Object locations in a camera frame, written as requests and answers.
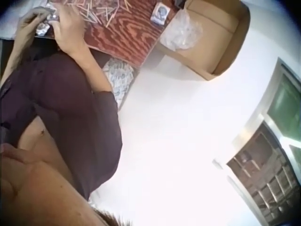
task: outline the hair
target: hair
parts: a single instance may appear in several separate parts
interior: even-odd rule
[[[132,226],[131,222],[123,222],[120,218],[116,218],[114,215],[94,209],[94,211],[108,224],[108,226]]]

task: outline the green glass panel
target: green glass panel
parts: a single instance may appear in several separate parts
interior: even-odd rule
[[[268,115],[285,137],[301,141],[301,94],[285,75],[282,76]]]
[[[299,169],[301,170],[301,148],[290,145],[292,153],[295,157],[296,162],[298,163]]]

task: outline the wooden board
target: wooden board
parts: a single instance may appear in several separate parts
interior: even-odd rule
[[[107,18],[101,13],[103,9],[99,8],[114,8],[117,6],[115,0],[52,0],[52,2],[71,3],[79,7],[86,21],[85,40],[91,48],[124,60],[135,68],[140,68],[164,29],[175,16],[176,9],[173,7],[172,0],[163,1],[172,10],[165,26],[160,26],[150,21],[157,0],[127,0],[132,6],[129,7],[129,11],[124,0],[119,1],[120,7],[112,11],[115,16],[107,26]],[[97,19],[87,18],[84,15],[91,3],[90,10],[94,15],[98,15]],[[52,30],[45,38],[51,37],[53,37]]]

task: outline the cardboard box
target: cardboard box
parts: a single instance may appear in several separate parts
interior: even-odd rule
[[[209,81],[234,62],[249,30],[250,12],[239,0],[188,0],[185,7],[201,24],[203,36],[188,50],[174,52],[160,43],[157,48]]]

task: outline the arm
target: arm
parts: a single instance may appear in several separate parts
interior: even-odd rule
[[[66,7],[55,4],[60,21],[49,22],[55,33],[60,49],[68,54],[80,66],[94,92],[112,91],[107,77],[92,56],[84,40],[85,23],[75,6]]]
[[[21,59],[22,59],[22,53],[23,53],[22,51],[13,48],[13,50],[9,56],[8,63],[4,70],[3,76],[1,78],[0,87],[2,87],[4,82],[11,75],[11,73],[19,66]]]
[[[0,87],[21,62],[22,54],[33,42],[38,25],[49,15],[49,10],[43,7],[31,9],[18,23],[13,50],[8,59],[5,71],[1,78]]]
[[[71,57],[86,74],[87,80],[94,92],[112,92],[110,82],[92,56],[87,45],[85,45],[77,54],[71,55]]]

